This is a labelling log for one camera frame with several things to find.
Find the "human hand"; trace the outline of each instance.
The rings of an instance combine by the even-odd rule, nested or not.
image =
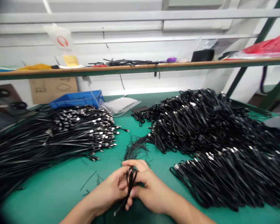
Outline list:
[[[126,160],[123,166],[135,166],[138,170],[135,182],[144,183],[144,188],[134,186],[125,209],[133,203],[133,197],[138,197],[144,205],[155,213],[169,214],[177,198],[181,196],[167,187],[148,167],[144,160]]]
[[[115,201],[127,196],[128,184],[125,177],[128,169],[129,167],[123,166],[115,170],[83,199],[83,203],[89,206],[94,216],[103,214]]]

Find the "green workbench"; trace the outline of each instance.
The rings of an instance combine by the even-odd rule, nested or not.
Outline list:
[[[137,94],[128,97],[141,100],[138,106],[151,106],[167,97],[177,96],[178,92]],[[106,96],[105,101],[116,99],[122,96]],[[259,116],[259,120],[267,118],[255,112],[252,115]],[[131,112],[114,118],[115,124],[130,130],[130,133],[120,131],[116,135],[117,146],[112,149],[105,149],[98,152],[96,156],[100,161],[92,162],[86,158],[68,160],[47,170],[41,171],[29,178],[22,187],[22,191],[14,192],[2,205],[2,215],[8,223],[19,224],[56,224],[59,223],[66,214],[83,198],[86,190],[93,190],[97,186],[97,174],[103,179],[107,178],[114,170],[121,166],[126,145],[130,141],[130,135],[143,137],[150,132],[147,128],[150,123],[145,123],[139,127]],[[190,203],[200,211],[209,216],[217,223],[226,224],[249,224],[249,223],[274,223],[280,224],[280,209],[265,205],[264,208],[240,208],[239,212],[233,212],[228,208],[200,207],[192,198],[187,188],[177,180],[169,171],[169,168],[181,160],[189,159],[188,156],[179,152],[168,152],[162,154],[152,144],[147,144],[150,151],[148,153],[151,169],[155,174],[171,189],[185,197]],[[95,172],[95,175],[87,182],[80,191],[86,180]],[[139,200],[134,200],[129,211],[121,211],[116,217],[113,212],[116,206],[112,207],[103,216],[94,220],[94,223],[174,223],[174,221],[161,214],[150,212]]]

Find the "purple object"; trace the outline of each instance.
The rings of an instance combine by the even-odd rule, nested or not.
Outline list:
[[[167,58],[167,62],[176,62],[176,58],[175,57]]]

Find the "yellow cloth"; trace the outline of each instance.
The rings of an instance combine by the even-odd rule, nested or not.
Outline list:
[[[32,66],[25,66],[22,68],[18,68],[17,71],[44,70],[44,69],[52,69],[52,68],[50,65],[36,64],[36,65],[32,65]]]

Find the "wooden shelf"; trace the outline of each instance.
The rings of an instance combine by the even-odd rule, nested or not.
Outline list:
[[[13,79],[34,79],[54,77],[75,77],[75,76],[97,76],[110,74],[127,74],[143,72],[167,72],[214,68],[236,68],[251,66],[280,65],[280,58],[229,60],[210,62],[187,62],[187,63],[163,63],[157,65],[136,65],[136,66],[112,66],[112,67],[89,67],[72,69],[49,69],[35,71],[12,71],[0,72],[0,80]]]

